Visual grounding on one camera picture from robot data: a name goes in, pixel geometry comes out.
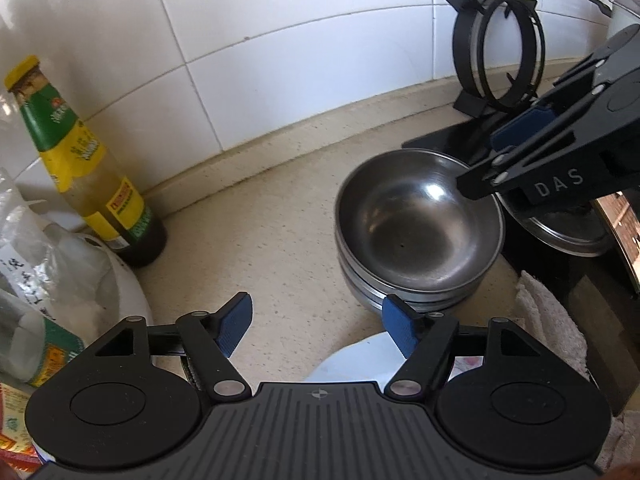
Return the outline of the red yellow seasoning packet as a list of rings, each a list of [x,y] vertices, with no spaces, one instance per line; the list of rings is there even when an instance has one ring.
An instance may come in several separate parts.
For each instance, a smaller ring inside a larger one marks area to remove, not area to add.
[[[1,459],[21,478],[27,478],[41,467],[25,425],[29,394],[1,384]]]

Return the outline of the clear plastic bag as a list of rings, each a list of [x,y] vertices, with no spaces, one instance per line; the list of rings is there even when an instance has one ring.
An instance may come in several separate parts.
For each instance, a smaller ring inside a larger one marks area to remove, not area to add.
[[[87,344],[118,318],[111,253],[32,210],[1,174],[1,283]]]

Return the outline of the steel bowl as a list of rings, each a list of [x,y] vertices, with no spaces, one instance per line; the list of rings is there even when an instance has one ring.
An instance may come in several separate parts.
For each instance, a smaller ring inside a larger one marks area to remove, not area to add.
[[[378,286],[448,295],[476,285],[501,252],[498,200],[457,188],[465,164],[403,148],[358,166],[337,193],[337,245],[349,266]]]
[[[396,295],[406,304],[419,313],[450,311],[457,304],[471,298],[484,282],[486,274],[471,285],[465,285],[453,292],[408,292],[408,290],[390,285],[377,285],[369,283],[347,261],[342,251],[337,252],[337,261],[347,288],[352,296],[365,308],[377,314],[382,313],[383,301],[388,295]]]

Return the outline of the green yellow sauce bottle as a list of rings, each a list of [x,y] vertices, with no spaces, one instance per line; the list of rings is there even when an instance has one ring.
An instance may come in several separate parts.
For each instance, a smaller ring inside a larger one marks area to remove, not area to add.
[[[167,233],[106,145],[40,70],[35,55],[4,80],[56,189],[124,263],[140,269],[163,251]]]

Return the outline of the white rotating spice rack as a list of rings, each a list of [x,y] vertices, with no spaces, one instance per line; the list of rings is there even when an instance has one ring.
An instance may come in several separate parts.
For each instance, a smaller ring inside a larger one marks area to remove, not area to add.
[[[33,211],[2,171],[2,373],[38,387],[131,315],[151,311],[128,266],[96,238]]]

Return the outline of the black stove pan support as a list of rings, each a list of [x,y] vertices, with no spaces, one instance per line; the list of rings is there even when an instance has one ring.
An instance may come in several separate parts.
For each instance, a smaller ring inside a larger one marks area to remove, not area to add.
[[[454,108],[480,117],[536,96],[546,62],[538,1],[446,1],[457,12],[451,47],[461,91]]]

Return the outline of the steel pot lid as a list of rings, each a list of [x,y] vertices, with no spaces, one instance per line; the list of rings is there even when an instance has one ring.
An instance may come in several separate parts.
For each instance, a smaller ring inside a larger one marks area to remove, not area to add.
[[[593,258],[604,254],[613,237],[590,203],[526,218],[497,194],[503,208],[528,234],[564,254]]]

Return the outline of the beige dish cloth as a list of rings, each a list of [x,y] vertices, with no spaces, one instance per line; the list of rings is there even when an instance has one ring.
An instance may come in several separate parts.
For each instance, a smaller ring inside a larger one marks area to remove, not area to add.
[[[552,292],[526,271],[516,284],[514,311],[521,326],[588,382],[588,344],[584,334]],[[606,474],[639,465],[639,412],[623,411],[612,419],[597,466]]]

